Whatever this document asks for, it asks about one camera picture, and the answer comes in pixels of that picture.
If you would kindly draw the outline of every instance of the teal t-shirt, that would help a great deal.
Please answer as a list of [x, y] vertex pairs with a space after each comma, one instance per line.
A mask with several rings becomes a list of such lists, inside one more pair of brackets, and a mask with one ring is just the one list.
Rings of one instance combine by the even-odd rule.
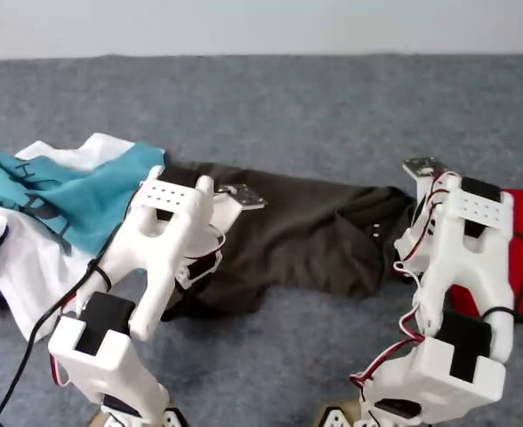
[[96, 255], [139, 183], [164, 164], [161, 149], [141, 142], [91, 171], [0, 153], [0, 206], [41, 221], [62, 244]]

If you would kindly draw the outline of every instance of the white wall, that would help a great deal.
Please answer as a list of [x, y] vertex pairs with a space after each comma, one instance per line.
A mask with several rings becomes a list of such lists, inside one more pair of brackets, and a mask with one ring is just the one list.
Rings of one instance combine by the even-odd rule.
[[523, 52], [523, 0], [0, 0], [0, 59]]

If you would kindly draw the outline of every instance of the white t-shirt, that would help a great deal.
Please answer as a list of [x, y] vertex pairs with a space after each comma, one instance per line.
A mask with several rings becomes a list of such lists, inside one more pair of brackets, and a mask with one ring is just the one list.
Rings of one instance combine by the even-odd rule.
[[[38, 141], [16, 154], [29, 160], [46, 156], [66, 167], [92, 170], [124, 154], [132, 142], [95, 133], [79, 149], [54, 149]], [[28, 339], [34, 324], [82, 277], [91, 257], [61, 245], [41, 223], [24, 213], [0, 207], [0, 291], [22, 335]], [[49, 334], [58, 313], [38, 332]]]

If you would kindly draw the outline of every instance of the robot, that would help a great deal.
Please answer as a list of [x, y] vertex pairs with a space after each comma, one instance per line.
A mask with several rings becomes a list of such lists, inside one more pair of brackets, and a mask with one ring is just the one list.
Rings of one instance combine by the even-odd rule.
[[[359, 405], [329, 407], [322, 427], [397, 427], [440, 423], [501, 399], [513, 341], [508, 281], [513, 197], [461, 177], [427, 157], [405, 162], [417, 185], [411, 226], [395, 242], [394, 270], [417, 285], [399, 321], [406, 339], [350, 376]], [[481, 318], [446, 308], [452, 285], [466, 288]], [[419, 332], [406, 323], [415, 317]], [[409, 353], [389, 359], [396, 350]]]
[[[406, 339], [350, 377], [360, 389], [354, 421], [342, 408], [329, 407], [321, 427], [439, 423], [503, 395], [513, 340], [512, 196], [432, 158], [408, 161], [405, 168], [416, 179], [418, 198], [411, 226], [395, 242], [394, 269], [417, 284], [411, 310], [399, 321]], [[139, 361], [133, 340], [152, 338], [175, 288], [185, 294], [205, 286], [236, 218], [266, 204], [244, 185], [214, 188], [207, 176], [153, 168], [84, 278], [45, 315], [75, 304], [76, 318], [61, 317], [49, 341], [52, 371], [58, 385], [73, 383], [101, 407], [100, 426], [188, 426], [170, 407], [167, 389]], [[109, 293], [137, 269], [148, 275], [139, 303]], [[445, 307], [451, 285], [471, 292], [481, 319]], [[407, 325], [412, 318], [418, 332]], [[389, 359], [407, 345], [413, 348], [405, 357]]]
[[[37, 330], [74, 304], [76, 317], [60, 317], [48, 350], [54, 381], [60, 386], [73, 383], [101, 407], [102, 415], [91, 426], [188, 426], [182, 413], [170, 407], [167, 389], [140, 362], [133, 340], [151, 339], [168, 314], [165, 308], [175, 288], [184, 302], [207, 286], [221, 262], [226, 232], [243, 211], [265, 205], [244, 184], [215, 189], [212, 178], [189, 169], [152, 168], [85, 275], [36, 323], [0, 414], [20, 379]], [[139, 269], [147, 271], [147, 286], [137, 304], [109, 292]], [[67, 381], [60, 378], [60, 365]]]

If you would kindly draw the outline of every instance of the gray carpet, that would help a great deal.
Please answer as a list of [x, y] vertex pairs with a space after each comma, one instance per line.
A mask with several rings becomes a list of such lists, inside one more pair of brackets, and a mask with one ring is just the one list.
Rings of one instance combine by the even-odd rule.
[[[0, 150], [93, 132], [177, 157], [413, 189], [400, 160], [523, 187], [523, 57], [177, 58], [0, 62]], [[131, 278], [124, 292], [137, 293]], [[193, 426], [310, 426], [319, 402], [355, 394], [347, 375], [399, 338], [412, 289], [365, 301], [276, 288], [249, 317], [178, 320], [141, 355]], [[25, 343], [0, 321], [0, 399]], [[45, 343], [5, 425], [79, 426], [94, 407], [51, 385]], [[523, 425], [523, 326], [504, 399], [448, 426]]]

